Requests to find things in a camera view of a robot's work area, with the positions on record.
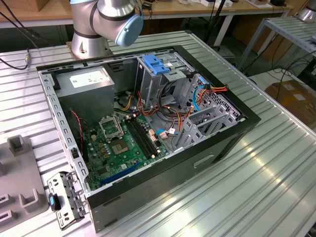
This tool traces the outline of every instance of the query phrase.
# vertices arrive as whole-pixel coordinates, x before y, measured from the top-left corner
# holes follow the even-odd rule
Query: green motherboard
[[[148,130],[151,128],[145,118],[139,116],[136,121],[150,138]],[[115,132],[115,127],[111,122],[102,125],[104,133],[100,126],[83,133],[87,142],[88,161],[85,163],[89,171],[87,181],[91,190],[101,187],[105,181],[115,180],[124,172],[132,172],[168,155],[167,149],[158,140],[155,143],[150,142],[159,150],[159,154],[154,158],[146,157],[141,149],[141,147],[144,148],[143,144],[137,143],[137,139],[133,137],[133,131],[129,130],[126,121],[122,119],[119,123],[123,136],[113,139],[110,143],[107,142],[104,133],[108,135]]]

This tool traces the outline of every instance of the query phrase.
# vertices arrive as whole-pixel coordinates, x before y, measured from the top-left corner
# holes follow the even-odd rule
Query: wooden table
[[[220,45],[233,16],[235,15],[248,15],[248,14],[265,14],[265,13],[282,13],[282,17],[287,16],[293,7],[277,7],[258,9],[253,5],[247,3],[245,0],[239,0],[233,3],[232,7],[223,8],[221,16],[226,16],[222,28],[214,45]],[[0,11],[8,16],[9,12],[0,6]],[[40,12],[30,12],[18,8],[12,8],[13,13],[25,26],[51,26],[51,25],[69,25],[73,23],[71,6],[67,0],[50,0]],[[158,1],[153,3],[152,19],[168,19],[168,18],[186,18],[186,17],[199,17],[210,16],[212,12],[211,7],[206,7],[200,3],[193,3],[192,5],[185,6],[173,0],[172,2]],[[145,19],[149,19],[150,12],[144,10]],[[0,17],[0,28],[12,28],[13,26],[7,22],[3,17]]]

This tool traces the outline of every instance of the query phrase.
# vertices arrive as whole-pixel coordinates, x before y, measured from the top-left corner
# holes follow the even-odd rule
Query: blue tab
[[[166,68],[163,63],[153,54],[143,56],[144,62],[148,67],[153,70],[155,75],[170,72],[169,68]]]
[[[209,84],[202,76],[199,76],[198,78],[203,84]]]
[[[49,202],[50,202],[50,205],[54,205],[54,198],[53,197],[50,197],[50,199],[49,199]]]

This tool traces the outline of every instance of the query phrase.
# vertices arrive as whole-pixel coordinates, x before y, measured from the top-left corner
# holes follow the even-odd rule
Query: gray tray
[[[47,208],[30,139],[8,138],[0,145],[0,233]]]

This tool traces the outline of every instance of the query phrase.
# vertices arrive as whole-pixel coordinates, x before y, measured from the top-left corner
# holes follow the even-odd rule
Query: red cable
[[[155,112],[158,111],[158,109],[155,109],[154,111],[152,111],[153,108],[150,108],[149,111],[145,112],[145,111],[143,110],[143,102],[142,102],[142,97],[141,97],[141,95],[140,95],[140,92],[138,91],[137,93],[138,93],[138,105],[137,105],[137,106],[138,106],[138,107],[141,106],[141,109],[138,108],[138,111],[140,111],[144,116],[151,116],[151,115],[153,115]]]
[[[80,139],[81,139],[81,152],[82,152],[82,150],[83,150],[83,134],[82,134],[82,128],[81,128],[80,118],[78,117],[78,115],[76,114],[75,111],[73,111],[73,110],[69,110],[69,111],[70,111],[71,113],[73,113],[73,114],[76,116],[77,121],[78,121],[78,123],[79,123]]]
[[[228,90],[227,89],[224,89],[224,90],[213,90],[213,91],[211,91],[211,93],[221,92],[221,91],[228,91]]]

